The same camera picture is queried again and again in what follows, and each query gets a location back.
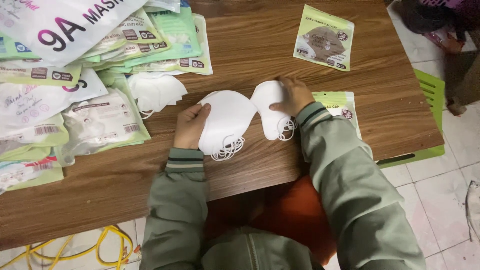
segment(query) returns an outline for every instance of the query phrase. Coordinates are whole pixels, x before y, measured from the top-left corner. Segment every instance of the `green plastic crate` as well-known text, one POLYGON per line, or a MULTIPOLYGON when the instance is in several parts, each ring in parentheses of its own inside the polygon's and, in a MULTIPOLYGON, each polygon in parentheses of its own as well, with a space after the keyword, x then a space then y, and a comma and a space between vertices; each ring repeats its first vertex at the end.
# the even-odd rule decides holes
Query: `green plastic crate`
MULTIPOLYGON (((438 129, 442 132, 442 111, 445 104, 445 82, 430 74, 421 72, 420 70, 413 69, 413 71, 420 81, 420 88, 423 90, 423 93, 427 98, 427 102, 430 105, 438 129)), ((413 161, 438 157, 444 153, 445 148, 443 145, 440 145, 394 158, 379 160, 377 161, 377 165, 380 168, 387 168, 413 161)))

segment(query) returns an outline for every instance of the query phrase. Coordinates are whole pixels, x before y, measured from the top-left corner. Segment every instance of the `barcode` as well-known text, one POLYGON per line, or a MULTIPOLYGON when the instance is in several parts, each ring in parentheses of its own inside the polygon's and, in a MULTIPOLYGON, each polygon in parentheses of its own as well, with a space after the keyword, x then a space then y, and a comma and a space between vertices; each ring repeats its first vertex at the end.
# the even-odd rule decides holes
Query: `barcode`
POLYGON ((50 170, 50 169, 53 169, 53 163, 52 162, 33 166, 33 171, 34 172, 43 171, 43 170, 50 170))
POLYGON ((59 128, 57 126, 41 126, 35 128, 35 136, 43 135, 43 134, 52 134, 58 133, 59 128))
POLYGON ((123 128, 125 129, 125 134, 132 133, 134 131, 140 131, 140 127, 137 124, 125 126, 123 128))

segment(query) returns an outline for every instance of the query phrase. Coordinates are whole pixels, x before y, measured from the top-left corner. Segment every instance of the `sleeve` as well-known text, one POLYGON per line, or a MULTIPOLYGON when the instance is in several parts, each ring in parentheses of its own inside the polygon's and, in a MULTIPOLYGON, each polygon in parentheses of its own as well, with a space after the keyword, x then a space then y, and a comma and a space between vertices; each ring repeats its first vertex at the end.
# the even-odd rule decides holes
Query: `sleeve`
POLYGON ((346 118, 320 103, 297 117, 310 176, 337 241, 342 269, 426 269, 400 202, 403 197, 372 159, 346 118))
POLYGON ((207 216, 203 153, 172 148, 150 188, 142 270, 196 269, 207 216))

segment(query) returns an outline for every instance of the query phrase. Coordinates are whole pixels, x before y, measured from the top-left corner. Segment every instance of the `jacket zipper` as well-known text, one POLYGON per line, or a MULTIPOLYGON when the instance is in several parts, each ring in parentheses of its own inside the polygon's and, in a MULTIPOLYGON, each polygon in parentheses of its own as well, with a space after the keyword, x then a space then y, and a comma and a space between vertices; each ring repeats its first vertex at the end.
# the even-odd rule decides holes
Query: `jacket zipper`
POLYGON ((258 261, 257 261, 257 254, 254 251, 254 245, 253 245, 253 238, 251 234, 247 234, 247 246, 248 250, 250 251, 250 257, 252 258, 252 266, 253 270, 258 270, 258 261))

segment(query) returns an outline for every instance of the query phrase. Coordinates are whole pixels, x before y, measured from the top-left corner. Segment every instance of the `person's left hand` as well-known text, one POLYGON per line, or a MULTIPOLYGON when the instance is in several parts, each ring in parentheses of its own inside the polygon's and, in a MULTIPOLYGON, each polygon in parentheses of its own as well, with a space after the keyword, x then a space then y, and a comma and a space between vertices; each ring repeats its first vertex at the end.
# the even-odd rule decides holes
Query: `person's left hand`
POLYGON ((173 147, 198 149, 198 141, 211 108, 208 103, 203 107, 201 104, 196 104, 178 114, 173 147))

